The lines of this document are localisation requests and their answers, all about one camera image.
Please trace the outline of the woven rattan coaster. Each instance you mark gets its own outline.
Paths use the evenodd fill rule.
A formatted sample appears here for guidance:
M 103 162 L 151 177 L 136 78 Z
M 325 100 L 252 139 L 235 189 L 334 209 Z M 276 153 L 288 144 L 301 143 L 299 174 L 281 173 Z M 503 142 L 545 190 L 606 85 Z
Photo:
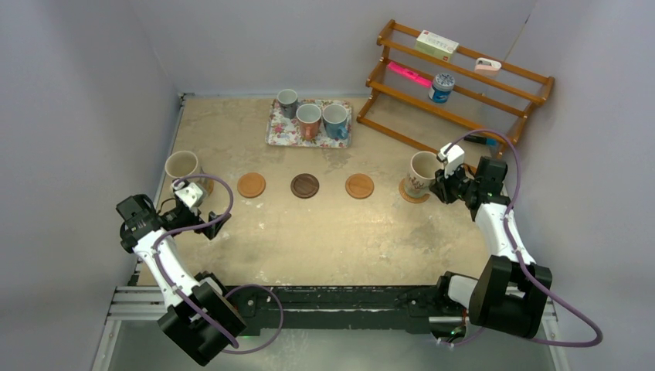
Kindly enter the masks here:
M 409 203 L 424 203 L 429 198 L 429 189 L 411 177 L 403 178 L 399 183 L 400 196 Z
M 198 180 L 198 184 L 207 192 L 207 195 L 210 196 L 214 189 L 214 181 L 211 178 L 202 177 Z

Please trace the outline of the tall beige mug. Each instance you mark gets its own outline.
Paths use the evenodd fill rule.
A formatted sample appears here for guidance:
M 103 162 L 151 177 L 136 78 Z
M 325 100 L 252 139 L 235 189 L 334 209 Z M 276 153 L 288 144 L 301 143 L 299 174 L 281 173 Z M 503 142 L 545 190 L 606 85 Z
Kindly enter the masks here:
M 419 199 L 427 195 L 435 182 L 436 171 L 441 169 L 436 154 L 418 151 L 409 160 L 409 167 L 403 179 L 403 190 L 408 197 Z

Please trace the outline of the light wooden coaster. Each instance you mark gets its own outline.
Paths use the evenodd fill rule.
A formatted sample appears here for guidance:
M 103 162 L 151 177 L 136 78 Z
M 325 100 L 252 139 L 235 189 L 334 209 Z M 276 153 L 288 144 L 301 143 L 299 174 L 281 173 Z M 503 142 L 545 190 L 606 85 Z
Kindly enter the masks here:
M 250 172 L 241 176 L 237 182 L 238 193 L 245 198 L 260 196 L 266 189 L 265 178 L 257 172 Z

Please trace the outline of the beige mug with pattern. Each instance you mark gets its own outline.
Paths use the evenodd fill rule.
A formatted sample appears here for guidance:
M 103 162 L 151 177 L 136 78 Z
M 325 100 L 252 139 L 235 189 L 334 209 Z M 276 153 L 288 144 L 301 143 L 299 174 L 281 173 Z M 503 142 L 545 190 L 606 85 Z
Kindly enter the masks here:
M 177 151 L 172 153 L 165 162 L 165 172 L 172 179 L 181 178 L 187 175 L 205 174 L 205 170 L 193 151 Z M 196 182 L 202 177 L 190 179 Z

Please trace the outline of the orange coaster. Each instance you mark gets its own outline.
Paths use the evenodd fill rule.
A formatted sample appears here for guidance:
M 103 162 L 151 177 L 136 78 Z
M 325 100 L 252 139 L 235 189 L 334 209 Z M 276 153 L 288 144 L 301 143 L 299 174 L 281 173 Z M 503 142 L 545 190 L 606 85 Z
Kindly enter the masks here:
M 374 192 L 375 183 L 368 175 L 357 173 L 347 178 L 345 190 L 354 199 L 366 199 Z

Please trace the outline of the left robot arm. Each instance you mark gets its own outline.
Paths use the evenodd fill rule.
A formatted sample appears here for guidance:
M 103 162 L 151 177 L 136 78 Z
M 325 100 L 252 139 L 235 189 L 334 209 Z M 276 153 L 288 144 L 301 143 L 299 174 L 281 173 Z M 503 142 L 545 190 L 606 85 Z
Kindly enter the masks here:
M 127 197 L 116 211 L 123 220 L 120 245 L 146 263 L 163 295 L 160 330 L 200 366 L 236 344 L 246 323 L 230 303 L 226 287 L 208 271 L 190 274 L 174 240 L 184 231 L 212 239 L 224 222 L 210 213 L 212 225 L 206 226 L 200 211 L 179 197 L 165 213 L 158 212 L 145 194 Z

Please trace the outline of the dark wooden coaster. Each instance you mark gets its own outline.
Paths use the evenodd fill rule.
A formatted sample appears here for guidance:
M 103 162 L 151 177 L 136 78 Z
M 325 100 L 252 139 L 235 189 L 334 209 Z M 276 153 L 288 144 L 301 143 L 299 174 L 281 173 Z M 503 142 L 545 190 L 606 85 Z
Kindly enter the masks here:
M 290 190 L 298 198 L 309 199 L 315 196 L 320 188 L 318 179 L 309 173 L 296 175 L 291 183 Z

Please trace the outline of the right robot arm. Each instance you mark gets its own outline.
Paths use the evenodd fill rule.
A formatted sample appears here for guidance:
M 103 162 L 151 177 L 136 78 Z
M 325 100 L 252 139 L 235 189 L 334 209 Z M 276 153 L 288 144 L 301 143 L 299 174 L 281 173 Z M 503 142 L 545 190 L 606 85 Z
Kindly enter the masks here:
M 477 172 L 468 177 L 463 161 L 438 155 L 443 167 L 430 186 L 445 204 L 464 202 L 471 219 L 483 234 L 490 256 L 478 279 L 446 272 L 437 282 L 433 303 L 451 315 L 462 306 L 474 325 L 509 335 L 532 339 L 538 332 L 547 296 L 538 283 L 551 286 L 551 271 L 537 265 L 517 237 L 509 238 L 505 227 L 515 227 L 511 200 L 503 195 L 507 164 L 484 156 Z

